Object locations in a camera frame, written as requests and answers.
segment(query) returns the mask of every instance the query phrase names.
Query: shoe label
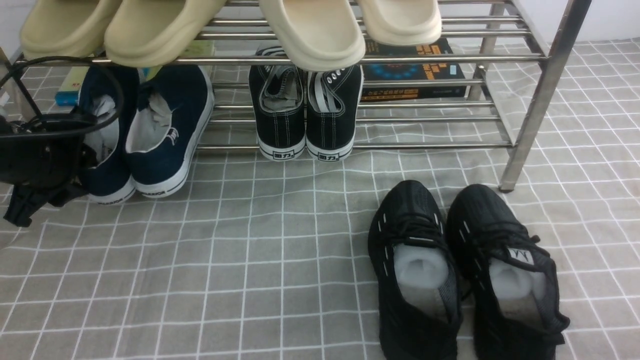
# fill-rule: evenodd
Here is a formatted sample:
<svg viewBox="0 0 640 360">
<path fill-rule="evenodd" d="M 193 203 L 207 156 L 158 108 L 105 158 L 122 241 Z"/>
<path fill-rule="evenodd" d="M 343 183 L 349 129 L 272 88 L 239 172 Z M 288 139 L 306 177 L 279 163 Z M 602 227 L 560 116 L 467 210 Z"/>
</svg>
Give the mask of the shoe label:
<svg viewBox="0 0 640 360">
<path fill-rule="evenodd" d="M 287 151 L 287 152 L 273 152 L 273 159 L 274 160 L 289 160 L 289 159 L 293 159 L 296 157 L 296 153 L 291 150 L 291 151 Z"/>
<path fill-rule="evenodd" d="M 323 154 L 318 152 L 318 160 L 333 163 L 340 160 L 340 154 Z"/>
<path fill-rule="evenodd" d="M 527 263 L 529 265 L 534 264 L 533 257 L 531 256 L 531 251 L 529 250 L 513 249 L 510 247 L 509 255 L 511 255 L 513 259 L 516 259 L 522 263 Z"/>
<path fill-rule="evenodd" d="M 175 141 L 178 140 L 180 134 L 178 134 L 178 130 L 175 127 L 172 127 L 171 129 L 169 129 L 169 133 L 167 133 L 165 137 L 169 138 L 171 140 L 171 144 L 175 146 Z"/>
</svg>

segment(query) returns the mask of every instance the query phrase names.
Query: navy blue canvas shoe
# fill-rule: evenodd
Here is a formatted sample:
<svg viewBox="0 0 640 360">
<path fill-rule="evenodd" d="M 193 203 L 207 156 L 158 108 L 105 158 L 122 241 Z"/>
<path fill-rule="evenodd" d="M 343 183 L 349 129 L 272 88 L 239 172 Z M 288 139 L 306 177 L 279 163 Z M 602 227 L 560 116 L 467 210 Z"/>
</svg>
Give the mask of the navy blue canvas shoe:
<svg viewBox="0 0 640 360">
<path fill-rule="evenodd" d="M 140 85 L 125 159 L 142 195 L 166 197 L 182 188 L 213 103 L 209 75 L 197 65 L 165 66 Z"/>
<path fill-rule="evenodd" d="M 84 137 L 84 143 L 95 152 L 97 163 L 78 171 L 80 183 L 89 191 L 89 200 L 104 205 L 119 204 L 136 191 L 123 154 L 125 138 L 136 112 L 140 85 L 140 73 L 136 69 L 114 66 L 108 70 L 122 87 L 124 108 L 114 123 Z M 89 68 L 80 88 L 78 110 L 98 116 L 100 122 L 113 114 L 116 101 L 115 87 L 106 75 L 98 69 Z"/>
</svg>

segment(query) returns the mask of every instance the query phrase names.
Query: black canvas sneaker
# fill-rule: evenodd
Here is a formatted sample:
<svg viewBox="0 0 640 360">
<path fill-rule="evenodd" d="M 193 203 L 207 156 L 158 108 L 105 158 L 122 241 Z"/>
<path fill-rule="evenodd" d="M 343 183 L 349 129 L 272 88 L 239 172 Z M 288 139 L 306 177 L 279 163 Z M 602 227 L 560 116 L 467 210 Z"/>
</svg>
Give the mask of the black canvas sneaker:
<svg viewBox="0 0 640 360">
<path fill-rule="evenodd" d="M 484 185 L 451 205 L 447 241 L 476 300 L 480 360 L 553 360 L 569 319 L 559 310 L 556 264 L 537 236 Z"/>
<path fill-rule="evenodd" d="M 307 148 L 320 161 L 351 154 L 364 75 L 358 65 L 307 78 Z"/>
<path fill-rule="evenodd" d="M 443 226 L 435 199 L 417 181 L 403 181 L 391 189 L 373 219 L 369 257 L 378 277 L 380 343 L 389 360 L 456 359 L 461 295 Z M 403 245 L 434 249 L 443 259 L 443 283 L 420 290 L 422 299 L 430 299 L 428 306 L 403 296 L 394 263 L 394 251 Z"/>
<path fill-rule="evenodd" d="M 258 56 L 284 55 L 281 47 L 259 49 Z M 260 151 L 269 160 L 297 158 L 305 149 L 304 88 L 295 66 L 252 66 L 249 89 Z"/>
</svg>

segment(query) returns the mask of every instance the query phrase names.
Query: slide sandal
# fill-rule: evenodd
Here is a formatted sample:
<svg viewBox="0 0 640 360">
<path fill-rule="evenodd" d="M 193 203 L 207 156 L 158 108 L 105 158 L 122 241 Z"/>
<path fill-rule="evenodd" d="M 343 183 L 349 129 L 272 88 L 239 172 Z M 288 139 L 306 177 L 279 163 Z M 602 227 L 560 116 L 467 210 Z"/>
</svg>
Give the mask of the slide sandal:
<svg viewBox="0 0 640 360">
<path fill-rule="evenodd" d="M 260 9 L 296 66 L 343 69 L 365 54 L 362 31 L 348 0 L 259 0 Z"/>
<path fill-rule="evenodd" d="M 428 45 L 442 34 L 438 0 L 357 0 L 367 32 L 381 44 Z"/>
<path fill-rule="evenodd" d="M 175 60 L 226 0 L 125 0 L 104 35 L 107 57 L 128 67 Z"/>
<path fill-rule="evenodd" d="M 121 0 L 38 0 L 20 31 L 27 59 L 91 55 Z"/>
</svg>

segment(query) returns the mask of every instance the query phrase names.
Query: beige slipper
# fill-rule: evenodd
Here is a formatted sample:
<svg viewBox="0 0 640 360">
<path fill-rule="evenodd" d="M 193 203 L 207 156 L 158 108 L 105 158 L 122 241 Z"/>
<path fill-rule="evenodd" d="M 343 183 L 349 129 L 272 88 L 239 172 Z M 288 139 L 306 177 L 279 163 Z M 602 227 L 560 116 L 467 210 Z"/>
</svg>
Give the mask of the beige slipper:
<svg viewBox="0 0 640 360">
<path fill-rule="evenodd" d="M 438 0 L 357 1 L 369 36 L 381 44 L 427 45 L 442 34 Z"/>
<path fill-rule="evenodd" d="M 91 55 L 121 0 L 38 0 L 20 31 L 27 59 Z"/>
<path fill-rule="evenodd" d="M 226 0 L 125 0 L 104 35 L 107 57 L 129 67 L 175 60 Z"/>
<path fill-rule="evenodd" d="M 365 54 L 348 0 L 259 0 L 291 61 L 309 71 L 344 69 Z"/>
</svg>

